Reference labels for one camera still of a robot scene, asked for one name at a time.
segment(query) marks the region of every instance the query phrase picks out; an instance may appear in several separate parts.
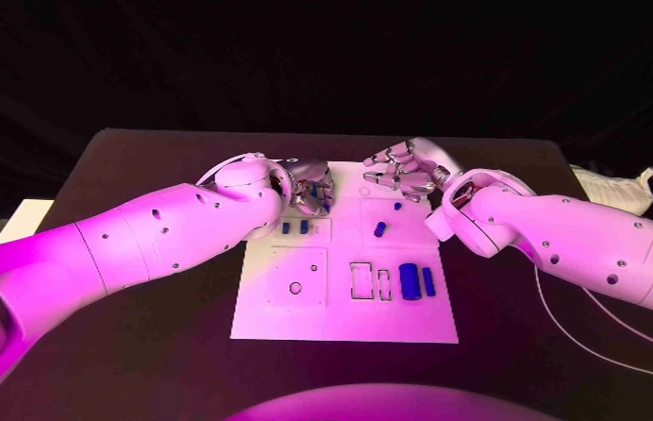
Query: rectangular cutout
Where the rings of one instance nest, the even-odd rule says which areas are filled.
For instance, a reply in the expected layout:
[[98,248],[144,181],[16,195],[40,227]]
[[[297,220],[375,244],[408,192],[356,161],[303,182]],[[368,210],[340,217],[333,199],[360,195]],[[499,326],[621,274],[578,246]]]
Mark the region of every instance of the rectangular cutout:
[[378,297],[380,301],[392,301],[391,272],[388,270],[378,271]]
[[350,262],[350,298],[353,300],[375,299],[372,264],[369,262]]

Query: black table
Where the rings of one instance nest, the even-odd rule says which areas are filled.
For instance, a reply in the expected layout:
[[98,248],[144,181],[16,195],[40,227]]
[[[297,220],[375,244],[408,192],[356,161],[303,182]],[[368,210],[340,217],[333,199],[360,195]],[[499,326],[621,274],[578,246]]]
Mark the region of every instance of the black table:
[[[195,182],[244,152],[363,160],[405,138],[108,129],[88,146],[40,230]],[[467,168],[500,168],[538,194],[585,198],[553,143],[435,141]],[[484,260],[457,239],[441,245],[458,345],[232,340],[244,251],[241,244],[65,320],[3,384],[3,419],[219,419],[274,397],[359,382],[466,389],[565,419],[651,417],[653,377],[601,361],[556,329],[533,266],[516,249]],[[542,283],[574,336],[653,369],[653,345],[614,323],[579,288],[549,275]],[[617,300],[607,304],[651,331],[653,312]]]

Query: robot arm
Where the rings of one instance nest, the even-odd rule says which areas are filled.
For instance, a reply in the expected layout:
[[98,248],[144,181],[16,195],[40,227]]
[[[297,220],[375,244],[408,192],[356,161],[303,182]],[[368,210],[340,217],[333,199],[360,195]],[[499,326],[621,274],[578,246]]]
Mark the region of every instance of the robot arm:
[[241,240],[267,235],[288,207],[327,213],[324,162],[275,163],[248,154],[218,165],[200,182],[146,194],[99,215],[0,245],[0,378],[81,307],[195,267]]
[[549,274],[653,309],[651,221],[569,197],[536,196],[502,171],[464,173],[424,138],[365,164],[378,162],[389,163],[391,175],[368,173],[366,180],[399,189],[408,199],[444,191],[442,205],[425,219],[441,241],[455,235],[486,258],[515,246]]

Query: blue battery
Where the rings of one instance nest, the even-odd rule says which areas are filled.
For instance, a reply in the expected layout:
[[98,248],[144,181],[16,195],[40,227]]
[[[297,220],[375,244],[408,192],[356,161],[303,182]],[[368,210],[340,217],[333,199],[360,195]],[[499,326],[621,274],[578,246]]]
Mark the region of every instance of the blue battery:
[[418,266],[414,263],[404,263],[399,266],[401,297],[404,300],[419,300],[422,291],[419,289]]
[[422,269],[422,275],[424,275],[425,294],[428,296],[435,296],[435,286],[432,285],[432,274],[431,274],[431,269],[428,267],[425,267]]
[[375,236],[380,237],[385,232],[385,223],[382,221],[378,222],[376,229],[375,229]]

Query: cable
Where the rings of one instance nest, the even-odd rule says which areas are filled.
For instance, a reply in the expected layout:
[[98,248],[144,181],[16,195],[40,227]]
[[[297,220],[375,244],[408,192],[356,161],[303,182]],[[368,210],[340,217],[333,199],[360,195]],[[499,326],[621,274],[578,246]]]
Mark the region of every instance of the cable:
[[627,329],[630,329],[646,341],[650,341],[653,343],[653,338],[643,334],[637,329],[634,329],[614,314],[613,312],[605,308],[605,305],[595,299],[595,296],[592,293],[582,288],[585,291],[585,294],[588,297],[594,300],[594,303],[598,305],[598,308],[613,317],[613,320]]
[[233,158],[225,160],[222,163],[216,164],[205,173],[205,175],[200,177],[200,179],[197,180],[197,183],[196,185],[202,185],[205,182],[206,182],[206,179],[213,176],[213,174],[229,164],[229,163],[233,163],[236,160],[241,160],[244,159],[245,157],[248,157],[251,154],[241,154],[241,155],[236,155]]
[[611,358],[602,356],[600,353],[594,352],[585,345],[582,345],[582,344],[579,343],[579,341],[571,336],[571,334],[568,333],[568,331],[566,331],[565,328],[562,327],[561,323],[558,322],[558,319],[555,318],[553,313],[551,312],[551,309],[548,308],[546,300],[545,300],[545,294],[542,293],[540,276],[539,276],[538,271],[539,271],[538,265],[535,265],[535,282],[538,283],[538,292],[539,292],[539,294],[540,294],[540,300],[542,300],[543,308],[546,309],[546,313],[548,313],[548,316],[551,317],[551,320],[553,321],[553,324],[555,324],[556,327],[561,329],[561,331],[565,333],[565,335],[568,336],[568,338],[575,342],[575,344],[577,344],[582,349],[585,349],[585,350],[587,350],[595,357],[598,357],[601,360],[605,360],[607,362],[611,362],[611,363],[615,364],[617,366],[627,367],[628,369],[633,369],[634,371],[640,371],[640,372],[643,372],[644,374],[649,374],[649,375],[653,376],[653,371],[649,371],[647,369],[641,369],[640,367],[631,366],[630,364],[626,364],[624,362],[618,362],[617,360],[613,360]]

